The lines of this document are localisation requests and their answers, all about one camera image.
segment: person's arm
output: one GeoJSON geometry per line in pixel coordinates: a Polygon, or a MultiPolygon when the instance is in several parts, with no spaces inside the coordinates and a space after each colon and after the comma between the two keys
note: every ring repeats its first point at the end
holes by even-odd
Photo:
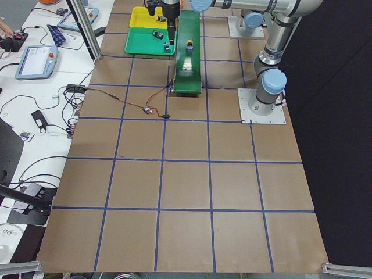
{"type": "Polygon", "coordinates": [[[14,35],[14,31],[2,19],[0,19],[0,28],[3,29],[8,37],[12,37],[14,35]]]}

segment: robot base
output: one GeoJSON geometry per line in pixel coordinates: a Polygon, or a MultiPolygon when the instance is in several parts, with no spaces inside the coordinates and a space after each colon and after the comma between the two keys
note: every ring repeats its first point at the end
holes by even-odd
{"type": "MultiPolygon", "coordinates": [[[[286,124],[285,116],[282,106],[276,106],[272,114],[268,116],[260,116],[253,113],[248,107],[248,100],[253,95],[256,94],[257,89],[238,89],[239,96],[239,106],[240,106],[240,116],[242,123],[253,123],[253,124],[286,124]]],[[[276,103],[280,103],[280,98],[278,97],[276,103]]]]}
{"type": "Polygon", "coordinates": [[[240,38],[240,39],[251,39],[251,40],[264,40],[265,34],[263,33],[262,27],[258,27],[254,30],[252,34],[242,33],[237,29],[237,22],[240,19],[240,16],[228,16],[228,29],[230,31],[231,38],[240,38]]]}

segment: black wall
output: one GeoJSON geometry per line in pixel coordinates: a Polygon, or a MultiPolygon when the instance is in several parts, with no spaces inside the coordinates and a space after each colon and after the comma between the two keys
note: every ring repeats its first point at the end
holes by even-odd
{"type": "Polygon", "coordinates": [[[284,54],[287,101],[329,262],[372,267],[372,1],[324,0],[284,54]]]}

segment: blue joint cap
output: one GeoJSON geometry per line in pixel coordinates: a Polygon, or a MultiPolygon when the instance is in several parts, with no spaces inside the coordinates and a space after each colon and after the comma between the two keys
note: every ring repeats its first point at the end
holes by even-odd
{"type": "Polygon", "coordinates": [[[264,73],[262,86],[271,95],[280,94],[287,84],[287,77],[278,69],[270,69],[264,73]]]}
{"type": "Polygon", "coordinates": [[[260,27],[263,22],[264,18],[261,13],[250,13],[244,18],[244,23],[248,28],[260,27]]]}
{"type": "Polygon", "coordinates": [[[190,0],[191,8],[198,13],[208,10],[211,5],[212,0],[190,0]]]}

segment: tablet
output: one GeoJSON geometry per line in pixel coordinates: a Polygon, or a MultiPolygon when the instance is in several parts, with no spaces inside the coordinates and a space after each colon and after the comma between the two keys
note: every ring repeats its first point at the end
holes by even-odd
{"type": "Polygon", "coordinates": [[[38,80],[49,78],[57,62],[56,45],[30,45],[23,52],[16,79],[38,80]]]}
{"type": "MultiPolygon", "coordinates": [[[[92,24],[97,18],[99,10],[97,8],[87,6],[85,7],[85,11],[87,12],[89,22],[92,24]]],[[[79,28],[77,27],[74,16],[71,14],[71,12],[64,16],[64,18],[59,21],[57,26],[62,29],[79,32],[79,28]]]]}

